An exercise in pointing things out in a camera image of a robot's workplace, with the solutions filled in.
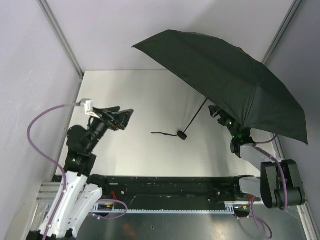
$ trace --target stainless steel surface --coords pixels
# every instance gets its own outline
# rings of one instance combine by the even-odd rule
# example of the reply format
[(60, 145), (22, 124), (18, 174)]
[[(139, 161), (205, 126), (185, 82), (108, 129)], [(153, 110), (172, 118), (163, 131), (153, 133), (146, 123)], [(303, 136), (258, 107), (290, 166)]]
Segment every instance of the stainless steel surface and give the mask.
[[(255, 206), (273, 231), (273, 240), (306, 240), (296, 208), (288, 213)], [(77, 240), (262, 240), (252, 219), (210, 214), (127, 214), (116, 220), (84, 221)]]

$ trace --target white wall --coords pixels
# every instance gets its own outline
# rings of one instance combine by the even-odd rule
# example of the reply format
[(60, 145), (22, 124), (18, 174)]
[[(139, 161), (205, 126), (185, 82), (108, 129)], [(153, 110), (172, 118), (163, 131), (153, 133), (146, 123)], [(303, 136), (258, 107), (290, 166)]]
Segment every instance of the white wall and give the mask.
[[(51, 171), (28, 144), (28, 125), (49, 107), (70, 103), (78, 79), (37, 1), (0, 1), (0, 29), (0, 239), (4, 239), (15, 214), (36, 199)], [(51, 113), (32, 131), (34, 142), (54, 158), (68, 112)], [(28, 230), (22, 222), (30, 213), (21, 213), (13, 231), (22, 234)], [(9, 240), (20, 239), (15, 236)]]
[(269, 68), (305, 110), (309, 145), (282, 137), (285, 155), (298, 162), (314, 216), (320, 226), (320, 1), (303, 1), (271, 57)]
[(167, 29), (222, 38), (261, 61), (293, 0), (48, 0), (83, 70), (162, 69), (131, 47)]
[[(250, 163), (230, 152), (229, 131), (212, 119), (207, 102), (187, 139), (153, 135), (184, 130), (205, 97), (167, 70), (87, 71), (78, 100), (92, 98), (97, 108), (134, 109), (125, 131), (108, 131), (93, 153), (92, 174), (153, 177), (260, 176)], [(70, 125), (86, 126), (88, 117), (74, 110)], [(257, 142), (270, 135), (252, 131)], [(262, 146), (273, 153), (272, 144)], [(65, 164), (64, 146), (60, 163)]]

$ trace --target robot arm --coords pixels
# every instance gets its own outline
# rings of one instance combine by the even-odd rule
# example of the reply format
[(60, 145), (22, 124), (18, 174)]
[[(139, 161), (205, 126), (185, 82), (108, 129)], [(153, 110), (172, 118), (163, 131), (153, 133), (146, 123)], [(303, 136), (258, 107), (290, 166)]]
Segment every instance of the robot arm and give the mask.
[[(261, 198), (269, 209), (282, 208), (284, 206), (283, 180), (278, 165), (270, 161), (274, 157), (256, 145), (250, 136), (250, 128), (243, 128), (218, 106), (209, 106), (209, 110), (211, 117), (220, 116), (218, 123), (229, 130), (232, 136), (231, 152), (248, 161), (261, 172), (260, 178), (254, 176), (241, 178), (239, 180), (241, 192)], [(278, 161), (285, 177), (288, 206), (303, 205), (306, 202), (306, 193), (297, 163), (291, 159), (278, 159)]]
[(108, 189), (105, 189), (108, 186), (106, 177), (95, 174), (90, 176), (97, 158), (92, 152), (107, 130), (125, 130), (134, 111), (120, 111), (119, 106), (94, 108), (91, 99), (82, 99), (80, 105), (90, 119), (87, 129), (75, 125), (67, 132), (68, 155), (64, 166), (66, 188), (64, 190), (61, 183), (45, 220), (38, 231), (29, 233), (27, 240), (77, 237), (95, 203), (103, 194), (109, 194)]

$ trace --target black umbrella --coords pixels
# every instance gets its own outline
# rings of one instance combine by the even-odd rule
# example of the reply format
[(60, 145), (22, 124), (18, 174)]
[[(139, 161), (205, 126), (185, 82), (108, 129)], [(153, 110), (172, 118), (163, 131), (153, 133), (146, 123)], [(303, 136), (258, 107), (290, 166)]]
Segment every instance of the black umbrella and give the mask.
[(233, 117), (254, 128), (308, 144), (305, 111), (262, 63), (224, 40), (167, 30), (134, 48)]

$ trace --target purple cable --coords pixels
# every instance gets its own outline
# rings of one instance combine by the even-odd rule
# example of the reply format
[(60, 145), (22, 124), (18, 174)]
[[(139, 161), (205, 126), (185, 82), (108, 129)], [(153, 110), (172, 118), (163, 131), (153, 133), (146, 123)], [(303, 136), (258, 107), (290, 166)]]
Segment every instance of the purple cable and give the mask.
[(275, 135), (269, 141), (257, 142), (253, 145), (253, 148), (256, 149), (258, 152), (262, 153), (263, 155), (267, 156), (269, 159), (274, 161), (275, 164), (277, 165), (279, 172), (280, 172), (280, 175), (281, 175), (281, 178), (282, 178), (282, 187), (283, 187), (283, 194), (284, 194), (284, 207), (281, 208), (281, 210), (286, 211), (288, 209), (288, 190), (287, 190), (287, 183), (286, 183), (286, 177), (285, 177), (284, 170), (282, 169), (279, 161), (274, 156), (272, 156), (270, 153), (268, 153), (267, 151), (265, 151), (257, 146), (257, 144), (269, 144), (273, 140), (275, 140), (277, 137), (278, 137), (278, 135)]
[(120, 200), (106, 198), (106, 199), (99, 199), (97, 203), (99, 203), (101, 201), (108, 201), (108, 202), (110, 201), (110, 202), (116, 202), (116, 203), (122, 204), (125, 207), (125, 211), (124, 211), (124, 213), (120, 214), (119, 216), (114, 216), (114, 217), (105, 217), (105, 216), (100, 216), (100, 215), (96, 215), (93, 213), (91, 214), (92, 216), (97, 216), (98, 219), (106, 219), (106, 220), (118, 219), (118, 218), (121, 218), (124, 215), (126, 215), (126, 213), (129, 210), (127, 204), (125, 204), (123, 201), (120, 201)]
[[(255, 213), (255, 210), (254, 210), (254, 203), (255, 203), (255, 196), (252, 198), (251, 200), (251, 211), (252, 211), (252, 216), (249, 216), (250, 219), (254, 219), (254, 222), (255, 222), (255, 225), (256, 227), (259, 229), (259, 232), (266, 238), (266, 239), (272, 239), (274, 234), (273, 232), (271, 231), (271, 228), (270, 226), (264, 221), (262, 220), (260, 217), (257, 217), (256, 216), (256, 213)], [(269, 230), (270, 232), (270, 236), (267, 236), (265, 234), (265, 232), (260, 228), (259, 224), (258, 224), (258, 221), (262, 224), (264, 224), (266, 226), (266, 228)]]
[(254, 144), (254, 146), (256, 146), (256, 145), (258, 145), (258, 144), (269, 144), (269, 143), (273, 142), (277, 137), (278, 137), (278, 134), (274, 135), (274, 137), (271, 138), (271, 140), (269, 140), (269, 141), (256, 142), (256, 143)]
[[(64, 168), (58, 163), (56, 162), (55, 160), (53, 160), (51, 157), (49, 157), (48, 155), (46, 155), (44, 152), (42, 152), (35, 144), (34, 142), (31, 140), (31, 136), (30, 136), (30, 132), (31, 132), (31, 128), (32, 126), (35, 124), (36, 121), (38, 121), (41, 117), (43, 117), (44, 115), (46, 115), (47, 113), (53, 111), (53, 110), (56, 110), (56, 109), (61, 109), (61, 108), (65, 108), (65, 107), (74, 107), (74, 106), (79, 106), (79, 103), (73, 103), (73, 104), (64, 104), (64, 105), (59, 105), (59, 106), (55, 106), (55, 107), (52, 107), (46, 111), (44, 111), (43, 113), (41, 113), (39, 116), (37, 116), (35, 119), (32, 120), (32, 122), (30, 123), (29, 127), (28, 127), (28, 130), (27, 130), (27, 138), (28, 138), (28, 141), (29, 143), (31, 144), (31, 146), (41, 155), (43, 156), (45, 159), (49, 160), (51, 163), (55, 164), (62, 172), (62, 180), (63, 180), (63, 191), (66, 190), (67, 188), (67, 179), (66, 179), (66, 173), (64, 171)], [(59, 200), (52, 212), (52, 215), (49, 219), (49, 222), (47, 224), (47, 227), (45, 229), (45, 232), (44, 232), (44, 235), (43, 235), (43, 238), (42, 240), (46, 240), (47, 238), (47, 234), (49, 232), (49, 225), (52, 224), (52, 221), (58, 211), (58, 208), (61, 204), (61, 201), (65, 195), (64, 192), (61, 192), (61, 195), (59, 197)]]

